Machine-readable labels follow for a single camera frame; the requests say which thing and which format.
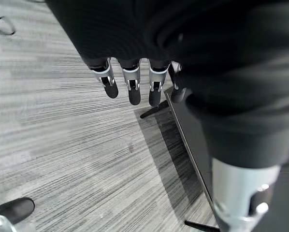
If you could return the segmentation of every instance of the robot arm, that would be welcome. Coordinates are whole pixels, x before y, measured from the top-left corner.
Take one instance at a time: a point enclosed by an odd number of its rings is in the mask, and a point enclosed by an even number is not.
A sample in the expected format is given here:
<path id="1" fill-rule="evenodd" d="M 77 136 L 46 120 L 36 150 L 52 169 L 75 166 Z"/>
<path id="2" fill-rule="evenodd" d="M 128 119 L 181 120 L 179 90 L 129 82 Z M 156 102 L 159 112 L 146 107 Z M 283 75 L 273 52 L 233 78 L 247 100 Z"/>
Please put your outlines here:
<path id="1" fill-rule="evenodd" d="M 165 61 L 150 66 L 154 93 L 167 60 L 182 65 L 175 86 L 193 92 L 186 104 L 213 158 L 217 221 L 224 232 L 251 231 L 289 158 L 289 0 L 46 2 L 111 98 L 108 57 L 120 61 L 133 96 L 140 58 Z"/>

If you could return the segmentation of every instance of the black fingertip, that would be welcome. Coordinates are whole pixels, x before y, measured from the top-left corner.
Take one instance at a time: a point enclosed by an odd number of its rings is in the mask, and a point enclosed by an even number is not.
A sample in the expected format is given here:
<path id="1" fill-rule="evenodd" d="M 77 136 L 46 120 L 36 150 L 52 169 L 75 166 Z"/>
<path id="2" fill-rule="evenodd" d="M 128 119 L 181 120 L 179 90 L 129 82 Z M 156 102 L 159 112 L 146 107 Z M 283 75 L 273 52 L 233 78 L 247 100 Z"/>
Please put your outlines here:
<path id="1" fill-rule="evenodd" d="M 152 107 L 158 106 L 160 102 L 160 94 L 161 92 L 158 92 L 157 89 L 154 89 L 154 91 L 150 91 L 149 93 L 149 103 Z"/>
<path id="2" fill-rule="evenodd" d="M 116 86 L 116 81 L 114 82 L 114 84 L 112 86 L 110 86 L 109 83 L 106 83 L 105 84 L 106 87 L 105 88 L 105 91 L 108 95 L 109 98 L 116 98 L 119 94 L 119 90 L 117 89 L 117 86 Z"/>
<path id="3" fill-rule="evenodd" d="M 129 99 L 132 105 L 138 105 L 140 103 L 140 90 L 135 90 L 135 88 L 131 88 L 129 90 Z"/>

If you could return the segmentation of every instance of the floor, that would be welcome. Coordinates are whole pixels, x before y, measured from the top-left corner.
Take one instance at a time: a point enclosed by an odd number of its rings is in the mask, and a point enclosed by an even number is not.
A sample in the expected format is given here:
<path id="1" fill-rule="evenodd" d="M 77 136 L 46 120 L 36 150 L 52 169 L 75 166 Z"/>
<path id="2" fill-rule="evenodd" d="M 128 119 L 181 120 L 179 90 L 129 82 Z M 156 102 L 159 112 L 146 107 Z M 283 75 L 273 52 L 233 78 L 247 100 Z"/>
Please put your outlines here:
<path id="1" fill-rule="evenodd" d="M 0 0 L 0 204 L 36 209 L 19 232 L 188 232 L 214 225 L 169 110 L 148 110 L 148 63 L 132 106 L 118 62 L 108 98 L 47 6 Z M 165 88 L 171 86 L 170 79 Z"/>

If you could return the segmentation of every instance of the black metal leg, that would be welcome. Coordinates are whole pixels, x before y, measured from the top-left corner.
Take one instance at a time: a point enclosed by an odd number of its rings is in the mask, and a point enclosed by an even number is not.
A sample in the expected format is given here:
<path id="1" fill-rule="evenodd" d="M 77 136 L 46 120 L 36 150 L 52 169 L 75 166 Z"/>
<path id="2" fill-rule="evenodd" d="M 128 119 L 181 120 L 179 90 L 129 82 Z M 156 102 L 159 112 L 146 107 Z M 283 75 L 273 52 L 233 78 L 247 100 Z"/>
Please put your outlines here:
<path id="1" fill-rule="evenodd" d="M 187 226 L 196 228 L 198 230 L 204 231 L 204 232 L 220 232 L 220 230 L 216 227 L 198 224 L 198 223 L 191 222 L 191 221 L 184 221 L 184 224 L 186 224 Z"/>
<path id="2" fill-rule="evenodd" d="M 147 116 L 150 116 L 162 109 L 166 109 L 167 107 L 169 107 L 169 104 L 167 102 L 167 100 L 162 101 L 158 106 L 153 107 L 151 109 L 149 109 L 147 112 L 143 113 L 142 115 L 140 115 L 140 118 L 145 118 Z"/>

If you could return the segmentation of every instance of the silver metal cylinder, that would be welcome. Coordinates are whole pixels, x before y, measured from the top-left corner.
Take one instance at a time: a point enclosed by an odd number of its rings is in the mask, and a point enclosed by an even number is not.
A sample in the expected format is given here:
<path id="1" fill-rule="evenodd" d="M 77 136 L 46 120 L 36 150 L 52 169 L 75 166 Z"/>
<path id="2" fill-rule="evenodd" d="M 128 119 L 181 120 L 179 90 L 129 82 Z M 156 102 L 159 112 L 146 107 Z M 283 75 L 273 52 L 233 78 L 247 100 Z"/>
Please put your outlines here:
<path id="1" fill-rule="evenodd" d="M 131 90 L 130 81 L 133 81 L 133 80 L 136 83 L 135 90 L 139 90 L 139 87 L 140 87 L 140 65 L 134 70 L 122 69 L 122 71 L 123 71 L 124 80 L 125 80 L 125 83 L 127 85 L 128 90 Z"/>
<path id="2" fill-rule="evenodd" d="M 168 68 L 161 71 L 161 72 L 154 71 L 151 68 L 151 65 L 149 64 L 150 91 L 152 91 L 152 92 L 154 91 L 154 82 L 159 82 L 159 90 L 158 91 L 161 92 L 162 86 L 163 86 L 165 79 L 166 79 L 167 71 L 168 71 Z"/>
<path id="3" fill-rule="evenodd" d="M 102 82 L 102 78 L 103 77 L 107 77 L 110 86 L 113 86 L 115 83 L 115 76 L 114 76 L 114 72 L 112 70 L 112 66 L 110 63 L 110 59 L 107 59 L 107 63 L 108 63 L 108 68 L 105 71 L 102 72 L 98 72 L 95 70 L 92 70 L 96 76 L 96 79 L 102 84 L 102 86 L 106 87 L 105 84 Z"/>

